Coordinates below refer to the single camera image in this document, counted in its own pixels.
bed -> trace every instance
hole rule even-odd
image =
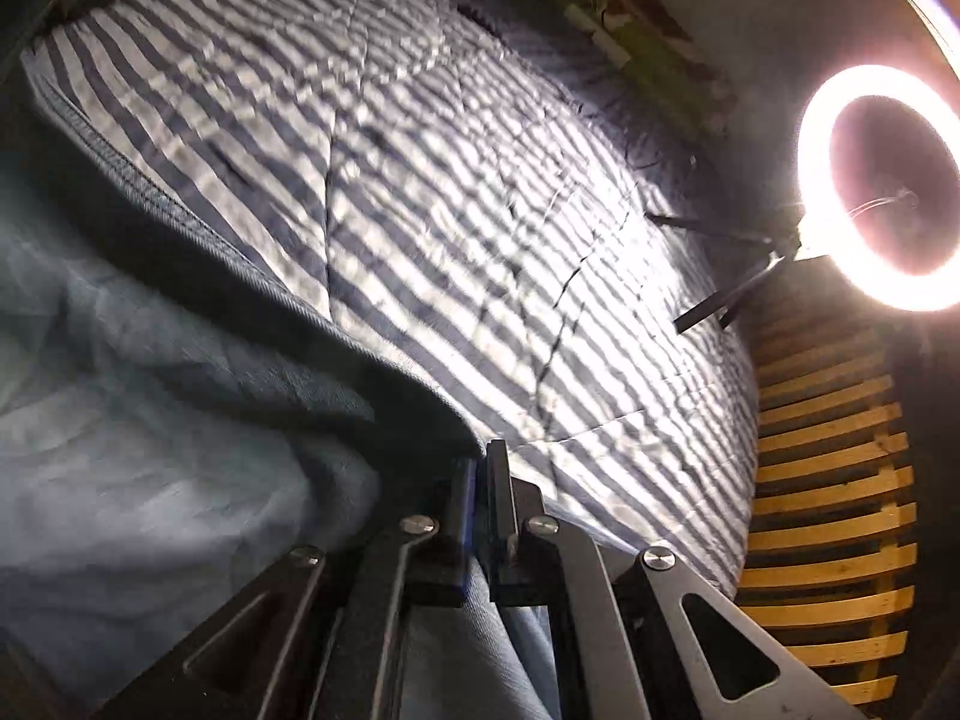
[[[60,128],[505,439],[551,511],[733,595],[751,363],[735,328],[675,334],[716,264],[643,216],[705,212],[718,183],[560,13],[116,0],[23,63]]]

striped mattress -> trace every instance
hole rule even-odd
[[[47,110],[504,437],[555,512],[733,591],[754,377],[736,332],[675,334],[712,270],[643,218],[695,213],[709,181],[560,14],[116,0],[23,61]]]

bolt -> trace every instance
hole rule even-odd
[[[437,530],[437,523],[426,514],[411,514],[400,520],[400,528],[411,536],[422,536],[424,533],[433,533]]]
[[[652,546],[643,553],[643,562],[654,571],[669,571],[677,564],[677,556],[664,546]]]
[[[534,536],[553,536],[560,530],[560,524],[553,517],[538,514],[527,520],[527,530]]]
[[[317,547],[311,547],[308,544],[290,550],[290,557],[301,565],[316,565],[320,562],[320,555],[322,553]]]

